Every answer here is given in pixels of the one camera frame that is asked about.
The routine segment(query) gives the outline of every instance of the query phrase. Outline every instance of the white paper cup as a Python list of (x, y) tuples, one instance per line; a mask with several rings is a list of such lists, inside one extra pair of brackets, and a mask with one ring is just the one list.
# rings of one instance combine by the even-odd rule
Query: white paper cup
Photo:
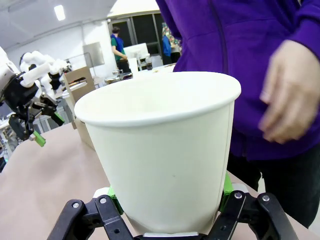
[(225, 74), (168, 72), (107, 85), (76, 103), (138, 232), (202, 232), (212, 224), (240, 92)]

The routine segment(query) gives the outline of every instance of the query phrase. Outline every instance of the hand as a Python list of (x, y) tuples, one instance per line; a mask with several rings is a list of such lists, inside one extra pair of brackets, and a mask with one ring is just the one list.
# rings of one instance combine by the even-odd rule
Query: hand
[(260, 99), (268, 108), (259, 124), (264, 138), (283, 144), (301, 138), (320, 103), (320, 62), (304, 45), (286, 40), (271, 56)]

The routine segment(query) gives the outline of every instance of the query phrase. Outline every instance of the ceiling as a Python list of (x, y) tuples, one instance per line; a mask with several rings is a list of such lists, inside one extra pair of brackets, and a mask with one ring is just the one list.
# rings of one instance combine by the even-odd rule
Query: ceiling
[[(9, 49), (49, 32), (106, 18), (116, 0), (0, 0), (0, 46)], [(65, 20), (54, 7), (63, 5)]]

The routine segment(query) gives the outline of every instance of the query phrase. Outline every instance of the ceiling light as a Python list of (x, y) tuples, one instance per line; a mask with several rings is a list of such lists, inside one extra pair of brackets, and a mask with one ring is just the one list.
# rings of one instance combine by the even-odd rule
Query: ceiling light
[(66, 19), (64, 7), (62, 5), (55, 6), (54, 12), (59, 21)]

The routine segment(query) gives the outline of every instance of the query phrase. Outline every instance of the purple hoodie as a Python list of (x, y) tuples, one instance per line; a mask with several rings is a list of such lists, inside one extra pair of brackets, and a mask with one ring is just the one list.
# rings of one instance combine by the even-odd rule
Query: purple hoodie
[(248, 160), (293, 157), (320, 143), (320, 114), (300, 140), (283, 145), (263, 139), (258, 123), (270, 56), (286, 39), (309, 48), (320, 60), (320, 0), (157, 0), (172, 31), (182, 39), (174, 71), (231, 75), (242, 87), (235, 101), (230, 151)]

